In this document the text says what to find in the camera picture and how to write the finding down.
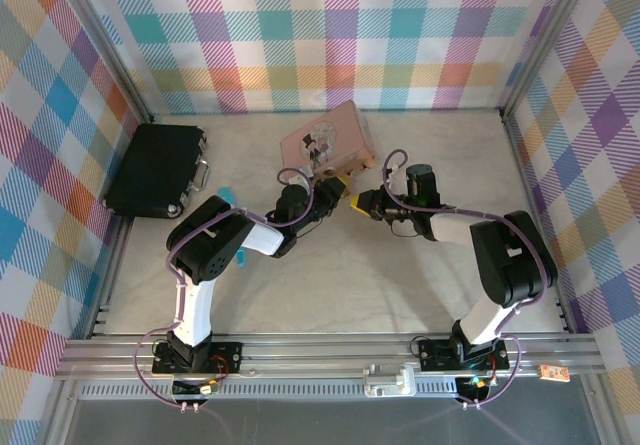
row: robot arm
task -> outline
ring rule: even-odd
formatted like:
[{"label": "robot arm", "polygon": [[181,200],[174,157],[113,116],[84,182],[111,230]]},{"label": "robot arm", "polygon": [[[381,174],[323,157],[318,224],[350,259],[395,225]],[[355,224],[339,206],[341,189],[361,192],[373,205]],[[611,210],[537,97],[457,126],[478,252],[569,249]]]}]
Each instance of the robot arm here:
[{"label": "robot arm", "polygon": [[[407,192],[398,197],[407,205],[448,208],[440,202],[435,174],[429,165],[407,168]],[[514,307],[535,298],[543,287],[549,287],[557,280],[558,272],[551,255],[526,212],[513,212],[504,218],[534,245],[547,272],[548,283],[545,284],[531,253],[503,223],[455,213],[411,211],[395,203],[384,186],[361,193],[352,200],[351,206],[390,225],[395,220],[410,220],[416,233],[428,240],[457,243],[474,250],[484,293],[469,313],[453,326],[449,345],[452,358],[458,363],[493,352],[498,342],[498,328]]]},{"label": "robot arm", "polygon": [[[280,223],[302,216],[309,203],[309,194],[304,187],[287,185],[271,213],[270,222],[259,222],[245,214],[231,215],[210,227],[208,232],[211,234],[200,233],[177,251],[171,263],[184,274],[186,286],[178,288],[176,300],[176,317],[182,315],[182,321],[167,334],[167,341],[190,371],[201,370],[210,358],[213,292],[218,277],[231,263],[236,251],[244,247],[276,258],[284,256],[296,244],[301,229],[331,215],[345,188],[339,178],[316,182],[309,213],[295,224],[276,228]],[[172,250],[186,235],[230,209],[231,206],[220,197],[209,198],[171,232],[167,249]]]}]

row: white floor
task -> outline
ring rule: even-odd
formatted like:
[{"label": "white floor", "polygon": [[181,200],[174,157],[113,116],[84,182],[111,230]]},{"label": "white floor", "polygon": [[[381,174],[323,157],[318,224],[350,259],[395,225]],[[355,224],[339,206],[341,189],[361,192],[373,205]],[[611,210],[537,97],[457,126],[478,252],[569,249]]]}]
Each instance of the white floor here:
[{"label": "white floor", "polygon": [[[319,114],[165,117],[202,127],[212,171],[193,211],[231,186],[238,205],[271,210],[282,186],[280,140]],[[409,164],[433,165],[442,200],[507,213],[527,209],[509,144],[495,112],[365,114],[381,157],[402,147]],[[359,177],[357,191],[380,186],[380,171]],[[111,302],[106,332],[142,333],[174,315],[175,286],[164,269],[165,240],[176,221],[136,219]],[[394,237],[389,227],[345,202],[280,260],[247,254],[218,281],[213,329],[226,332],[447,332],[481,293],[473,252],[422,238]],[[550,290],[525,309],[511,331],[561,331]]]}]

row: yellow object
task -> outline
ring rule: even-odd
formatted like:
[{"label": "yellow object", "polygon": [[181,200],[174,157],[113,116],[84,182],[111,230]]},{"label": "yellow object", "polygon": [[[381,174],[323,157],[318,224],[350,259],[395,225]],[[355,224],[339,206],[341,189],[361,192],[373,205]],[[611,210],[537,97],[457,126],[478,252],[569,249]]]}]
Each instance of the yellow object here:
[{"label": "yellow object", "polygon": [[362,210],[361,208],[358,208],[358,198],[360,197],[360,195],[356,195],[355,197],[353,197],[351,199],[351,208],[353,208],[356,212],[360,212],[361,214],[363,214],[365,217],[369,217],[371,218],[371,215],[369,215],[367,212],[365,212],[364,210]]},{"label": "yellow object", "polygon": [[349,183],[351,182],[351,179],[346,175],[338,175],[338,180],[344,184],[344,192],[342,192],[342,195],[340,196],[340,200],[342,200],[343,198],[347,198],[351,195],[351,190],[349,190]]},{"label": "yellow object", "polygon": [[542,380],[551,380],[553,382],[568,382],[569,367],[560,367],[556,365],[540,365],[538,374]]}]

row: pink box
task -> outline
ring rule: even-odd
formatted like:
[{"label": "pink box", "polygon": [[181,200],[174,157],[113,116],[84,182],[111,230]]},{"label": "pink box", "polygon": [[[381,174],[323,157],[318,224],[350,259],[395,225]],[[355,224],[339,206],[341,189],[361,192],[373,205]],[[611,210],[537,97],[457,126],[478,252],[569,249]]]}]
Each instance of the pink box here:
[{"label": "pink box", "polygon": [[280,142],[285,167],[315,179],[354,177],[376,166],[376,153],[364,115],[353,101],[337,106]]}]

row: plaid wall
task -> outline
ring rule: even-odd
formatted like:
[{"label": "plaid wall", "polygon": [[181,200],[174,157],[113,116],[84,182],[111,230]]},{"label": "plaid wall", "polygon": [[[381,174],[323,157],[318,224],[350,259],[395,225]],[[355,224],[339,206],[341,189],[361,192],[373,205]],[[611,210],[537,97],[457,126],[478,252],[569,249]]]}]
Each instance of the plaid wall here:
[{"label": "plaid wall", "polygon": [[516,116],[578,328],[640,443],[640,0],[580,0]]},{"label": "plaid wall", "polygon": [[531,57],[531,53],[535,45],[538,43],[538,39],[540,38],[540,34],[547,26],[549,19],[552,16],[551,11],[553,7],[556,5],[558,0],[546,0],[542,10],[540,11],[540,15],[538,15],[537,20],[535,21],[531,31],[529,32],[529,36],[520,51],[520,55],[518,55],[518,59],[516,60],[516,64],[514,65],[511,73],[509,74],[509,78],[507,79],[507,84],[502,90],[502,94],[500,95],[500,100],[498,101],[498,107],[504,107],[513,90],[514,85],[517,83],[519,74],[522,71],[522,68],[527,63],[529,58]]},{"label": "plaid wall", "polygon": [[151,109],[176,114],[494,108],[554,0],[91,2]]},{"label": "plaid wall", "polygon": [[66,0],[0,0],[0,443],[30,444],[109,241],[136,119]]}]

